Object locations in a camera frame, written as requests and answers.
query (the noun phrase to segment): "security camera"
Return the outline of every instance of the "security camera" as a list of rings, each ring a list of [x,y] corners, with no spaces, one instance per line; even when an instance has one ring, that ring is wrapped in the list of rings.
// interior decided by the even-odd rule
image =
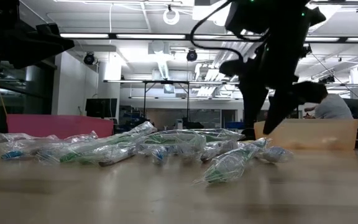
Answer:
[[[187,53],[187,61],[194,62],[195,60],[197,60],[196,50],[190,49],[189,52]]]
[[[84,63],[86,65],[94,65],[97,62],[97,58],[94,56],[94,52],[87,52],[84,57]]]

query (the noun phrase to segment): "black monitor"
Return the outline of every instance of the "black monitor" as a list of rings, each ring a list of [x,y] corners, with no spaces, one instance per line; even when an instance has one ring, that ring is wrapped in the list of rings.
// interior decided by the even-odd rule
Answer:
[[[94,118],[115,118],[117,99],[86,99],[86,115]]]
[[[353,116],[358,116],[358,99],[343,99]]]

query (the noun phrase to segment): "ceiling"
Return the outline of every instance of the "ceiling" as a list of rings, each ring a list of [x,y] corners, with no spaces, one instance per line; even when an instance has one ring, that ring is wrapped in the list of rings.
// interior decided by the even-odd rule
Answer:
[[[168,25],[163,20],[166,6],[151,6],[146,4],[142,11],[140,4],[111,5],[111,4],[84,4],[82,2],[55,2],[54,0],[21,0],[21,18],[32,26],[44,22],[56,22],[62,32],[125,32],[125,33],[181,33],[188,34],[197,23],[192,19],[192,5],[194,1],[184,1],[187,6],[173,7],[181,10],[180,20],[175,25]],[[330,20],[314,31],[312,35],[355,35],[358,36],[358,7],[342,7]],[[111,27],[109,12],[111,10]],[[217,26],[212,21],[205,22],[199,29],[200,34],[225,34],[224,27]],[[115,45],[122,53],[127,66],[123,67],[123,74],[150,73],[157,69],[157,63],[147,60],[149,41],[134,40],[79,40],[76,53],[83,55],[81,47]],[[208,42],[205,45],[221,46],[221,42]],[[192,47],[187,41],[172,41],[170,46]],[[338,75],[348,77],[346,68],[358,62],[358,44],[311,44],[313,53],[326,68],[340,68]],[[217,51],[199,54],[202,60],[214,60]],[[101,58],[108,58],[108,52],[97,52]],[[168,61],[170,70],[192,70],[196,63],[188,63],[186,53],[176,54],[173,60]],[[300,61],[296,74],[301,80],[310,78],[325,71],[325,68],[313,57],[309,56]]]

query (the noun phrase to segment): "person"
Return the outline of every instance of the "person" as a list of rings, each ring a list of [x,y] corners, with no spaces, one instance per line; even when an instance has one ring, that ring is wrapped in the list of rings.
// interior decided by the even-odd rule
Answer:
[[[337,94],[328,94],[326,91],[323,95],[321,103],[305,108],[305,112],[314,110],[314,116],[307,118],[316,119],[353,119],[350,108],[345,101]]]

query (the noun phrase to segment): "wooden table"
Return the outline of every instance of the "wooden table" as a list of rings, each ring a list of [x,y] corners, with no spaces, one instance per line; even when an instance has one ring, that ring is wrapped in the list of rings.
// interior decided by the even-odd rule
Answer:
[[[257,160],[242,179],[192,185],[208,165],[137,156],[112,167],[0,161],[0,223],[358,224],[358,151]]]

